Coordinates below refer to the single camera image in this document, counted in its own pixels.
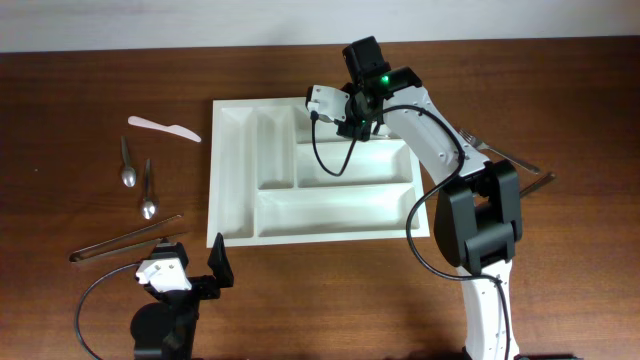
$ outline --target wood grain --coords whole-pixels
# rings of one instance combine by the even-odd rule
[[[554,170],[523,201],[512,289],[523,353],[640,353],[640,38],[384,44],[450,122]],[[85,359],[73,330],[82,291],[143,249],[83,267],[78,247],[146,224],[119,180],[119,137],[153,158],[158,219],[184,220],[188,272],[207,272],[211,101],[304,96],[348,79],[342,46],[0,55],[0,358]],[[200,144],[127,126],[181,124]],[[522,182],[532,181],[522,174]],[[433,218],[434,202],[428,203]],[[420,249],[449,269],[430,239]],[[435,358],[466,336],[459,284],[420,267],[402,239],[232,248],[236,286],[201,306],[206,359]],[[81,325],[106,359],[131,358],[129,322],[151,302],[118,275]]]

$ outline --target metal fork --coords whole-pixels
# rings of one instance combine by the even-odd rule
[[[540,168],[538,168],[537,166],[531,165],[528,162],[522,160],[522,159],[518,159],[515,156],[509,155],[507,153],[505,153],[504,151],[498,150],[494,147],[489,146],[487,143],[485,143],[484,141],[478,139],[477,137],[475,137],[473,134],[471,134],[469,131],[465,130],[465,129],[460,129],[458,131],[458,133],[462,136],[462,138],[468,142],[471,146],[473,146],[474,148],[476,148],[477,150],[491,150],[494,153],[502,156],[503,158],[520,165],[522,168],[534,173],[534,174],[540,174]]]

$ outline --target tray compartment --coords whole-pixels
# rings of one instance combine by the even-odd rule
[[[324,165],[333,172],[342,168],[351,143],[317,144]],[[410,183],[411,150],[403,141],[387,140],[356,143],[349,164],[340,177],[327,174],[318,164],[313,146],[297,146],[298,186]]]
[[[411,184],[264,191],[258,236],[402,230],[415,201]],[[412,227],[419,225],[416,217]]]

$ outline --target metal spoon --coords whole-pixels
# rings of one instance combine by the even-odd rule
[[[124,167],[122,168],[122,182],[127,187],[133,187],[136,184],[136,170],[131,167],[131,159],[129,158],[129,149],[127,149],[127,140],[123,137],[120,138],[122,143],[122,161],[124,161]]]
[[[142,199],[142,216],[149,220],[158,210],[158,206],[151,199],[151,159],[147,159],[144,171],[144,199]]]

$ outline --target metal tongs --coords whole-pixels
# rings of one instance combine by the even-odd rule
[[[101,242],[99,244],[95,244],[95,245],[91,245],[91,246],[87,246],[85,248],[79,249],[74,251],[73,253],[71,253],[71,255],[69,256],[69,262],[73,263],[73,264],[79,264],[85,261],[89,261],[89,260],[96,260],[96,259],[100,259],[100,258],[104,258],[107,256],[111,256],[111,255],[115,255],[115,254],[120,254],[126,251],[130,251],[133,249],[137,249],[143,246],[147,246],[147,245],[152,245],[152,244],[157,244],[160,242],[171,242],[172,239],[184,235],[186,234],[186,232],[183,233],[178,233],[178,234],[173,234],[173,235],[169,235],[169,236],[161,236],[155,239],[151,239],[151,240],[146,240],[146,241],[142,241],[136,244],[132,244],[132,245],[128,245],[128,246],[124,246],[121,248],[117,248],[114,250],[109,250],[109,251],[104,251],[104,252],[100,252],[100,250],[104,249],[105,247],[107,247],[108,245],[113,245],[116,244],[118,242],[127,240],[127,239],[131,239],[133,237],[136,237],[138,235],[142,235],[146,232],[149,232],[151,230],[154,230],[158,227],[160,227],[161,225],[168,223],[172,220],[175,219],[179,219],[181,218],[183,215],[179,214],[179,215],[175,215],[172,216],[168,219],[162,220],[158,223],[155,223],[153,225],[144,227],[142,229],[130,232],[128,234],[122,235],[122,236],[118,236],[117,238],[111,239],[111,240],[107,240],[104,242]]]

